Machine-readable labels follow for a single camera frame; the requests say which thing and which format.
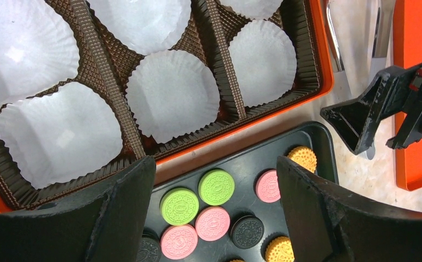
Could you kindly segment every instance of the black tray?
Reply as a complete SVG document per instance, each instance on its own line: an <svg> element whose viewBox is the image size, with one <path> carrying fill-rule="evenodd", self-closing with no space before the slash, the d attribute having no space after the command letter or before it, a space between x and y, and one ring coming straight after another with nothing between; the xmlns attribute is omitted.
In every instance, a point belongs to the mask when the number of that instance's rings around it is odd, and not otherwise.
<svg viewBox="0 0 422 262"><path fill-rule="evenodd" d="M277 236L288 236L284 212L280 201L264 203L254 191L256 179L266 170L275 169L278 156L286 156L297 146L307 146L317 155L316 175L335 183L338 182L336 162L331 134L318 122L306 122L297 128L260 142L245 150L225 157L212 164L191 171L170 182L153 189L150 199L145 230L154 231L159 238L170 226L161 216L160 201L166 192L176 187L193 190L198 196L198 183L209 170L223 169L235 180L235 191L232 198L222 205L231 218L231 226L242 215L253 214L264 223L264 237L255 247L242 250L231 241L229 234L213 242L198 238L195 251L183 260L170 260L162 256L160 261L196 261L196 262L228 262L232 259L243 259L245 262L264 261L264 253L268 243ZM200 197L200 211L208 207Z"/></svg>

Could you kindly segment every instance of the cupcake liner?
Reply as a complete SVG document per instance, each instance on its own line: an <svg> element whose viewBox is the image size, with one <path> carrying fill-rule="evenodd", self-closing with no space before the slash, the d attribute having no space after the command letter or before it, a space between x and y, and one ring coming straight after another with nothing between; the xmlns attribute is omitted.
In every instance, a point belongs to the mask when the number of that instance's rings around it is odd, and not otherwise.
<svg viewBox="0 0 422 262"><path fill-rule="evenodd" d="M0 107L77 76L73 31L42 0L0 1Z"/></svg>
<svg viewBox="0 0 422 262"><path fill-rule="evenodd" d="M170 49L185 32L190 0L90 0L95 15L129 49L142 55Z"/></svg>
<svg viewBox="0 0 422 262"><path fill-rule="evenodd" d="M250 19L269 19L280 7L282 0L220 0L222 5Z"/></svg>
<svg viewBox="0 0 422 262"><path fill-rule="evenodd" d="M123 147L111 108L77 82L49 96L8 104L0 113L0 139L36 189L94 172Z"/></svg>
<svg viewBox="0 0 422 262"><path fill-rule="evenodd" d="M245 106L272 102L292 88L296 52L290 38L272 22L248 23L228 50Z"/></svg>
<svg viewBox="0 0 422 262"><path fill-rule="evenodd" d="M213 73L185 51L147 56L129 77L126 98L142 134L165 143L214 122L219 89Z"/></svg>

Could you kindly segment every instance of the black cookie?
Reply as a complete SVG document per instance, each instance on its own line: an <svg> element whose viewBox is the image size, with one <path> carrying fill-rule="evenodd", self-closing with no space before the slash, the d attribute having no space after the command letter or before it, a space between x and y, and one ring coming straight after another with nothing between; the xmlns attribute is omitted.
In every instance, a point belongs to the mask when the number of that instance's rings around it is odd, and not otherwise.
<svg viewBox="0 0 422 262"><path fill-rule="evenodd" d="M254 216L244 216L237 220L230 231L236 247L248 249L257 245L264 235L264 224Z"/></svg>
<svg viewBox="0 0 422 262"><path fill-rule="evenodd" d="M160 243L149 235L142 235L136 262L158 262L161 259Z"/></svg>

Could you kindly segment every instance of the metal tongs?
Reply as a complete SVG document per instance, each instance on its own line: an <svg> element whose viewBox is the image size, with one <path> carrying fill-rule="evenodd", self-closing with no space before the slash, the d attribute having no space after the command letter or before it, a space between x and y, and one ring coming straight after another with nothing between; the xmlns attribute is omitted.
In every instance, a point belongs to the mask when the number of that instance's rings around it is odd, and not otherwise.
<svg viewBox="0 0 422 262"><path fill-rule="evenodd" d="M378 71L386 67L388 43L393 21L395 2L396 0L368 0L367 2L370 7L372 25L374 22L376 22L374 33L375 36L373 40L372 49L373 51L369 71L369 84L371 83L375 75L378 73ZM331 19L330 7L330 0L324 0L326 18L325 27L327 29L327 38L335 60L337 72L342 72L345 71L345 67L342 61L341 52L335 33L335 28L333 26L333 21ZM367 87L368 86L363 86L359 90L351 90L350 99L361 95L367 89ZM371 147L365 152L361 153L360 156L368 160L372 160L373 157L375 157L375 144L373 143Z"/></svg>

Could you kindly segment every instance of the pink cookie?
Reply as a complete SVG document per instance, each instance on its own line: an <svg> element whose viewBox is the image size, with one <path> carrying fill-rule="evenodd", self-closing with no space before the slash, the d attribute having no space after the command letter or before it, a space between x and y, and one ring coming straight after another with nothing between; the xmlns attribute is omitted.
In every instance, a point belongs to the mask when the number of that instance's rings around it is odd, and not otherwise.
<svg viewBox="0 0 422 262"><path fill-rule="evenodd" d="M161 237L161 251L173 260L190 255L198 244L198 236L191 225L171 226Z"/></svg>
<svg viewBox="0 0 422 262"><path fill-rule="evenodd" d="M279 183L275 169L265 172L257 180L256 195L261 201L266 203L273 203L280 199Z"/></svg>
<svg viewBox="0 0 422 262"><path fill-rule="evenodd" d="M216 241L223 237L230 227L230 216L222 207L211 206L197 217L195 228L198 236L205 241Z"/></svg>

